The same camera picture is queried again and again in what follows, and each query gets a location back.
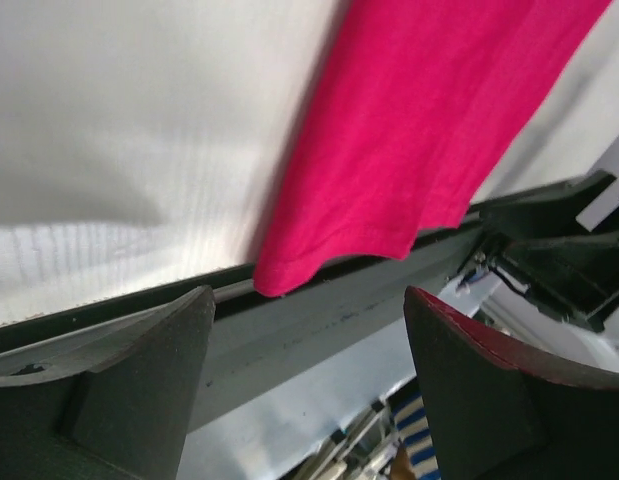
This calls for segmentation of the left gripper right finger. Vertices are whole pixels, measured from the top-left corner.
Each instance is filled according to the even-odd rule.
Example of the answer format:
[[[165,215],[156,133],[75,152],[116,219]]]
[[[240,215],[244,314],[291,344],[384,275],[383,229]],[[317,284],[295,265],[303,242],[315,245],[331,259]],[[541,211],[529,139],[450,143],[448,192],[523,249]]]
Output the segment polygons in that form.
[[[404,297],[445,479],[619,479],[619,373],[547,353],[428,292]]]

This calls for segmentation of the magenta pink t shirt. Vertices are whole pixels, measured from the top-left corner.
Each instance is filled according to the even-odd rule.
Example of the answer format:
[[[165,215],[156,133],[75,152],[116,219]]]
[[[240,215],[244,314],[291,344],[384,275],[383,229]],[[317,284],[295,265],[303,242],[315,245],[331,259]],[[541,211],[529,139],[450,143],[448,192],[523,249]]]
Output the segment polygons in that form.
[[[455,227],[604,1],[354,1],[291,152],[254,272],[268,297],[347,255]]]

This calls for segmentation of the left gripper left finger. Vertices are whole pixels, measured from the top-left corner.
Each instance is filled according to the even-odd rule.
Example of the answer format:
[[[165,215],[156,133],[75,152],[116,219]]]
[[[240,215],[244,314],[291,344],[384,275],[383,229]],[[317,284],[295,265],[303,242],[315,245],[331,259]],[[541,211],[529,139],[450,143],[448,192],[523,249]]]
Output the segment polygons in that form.
[[[198,296],[112,363],[0,388],[0,479],[174,478],[214,313]]]

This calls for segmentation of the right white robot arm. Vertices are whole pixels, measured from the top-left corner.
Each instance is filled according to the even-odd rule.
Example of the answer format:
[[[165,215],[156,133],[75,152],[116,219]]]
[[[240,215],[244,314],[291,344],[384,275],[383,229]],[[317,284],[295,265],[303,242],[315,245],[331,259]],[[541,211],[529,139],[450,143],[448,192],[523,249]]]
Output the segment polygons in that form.
[[[543,315],[603,332],[619,307],[619,205],[594,227],[577,217],[616,180],[597,171],[473,207],[483,232],[458,274],[491,273]]]

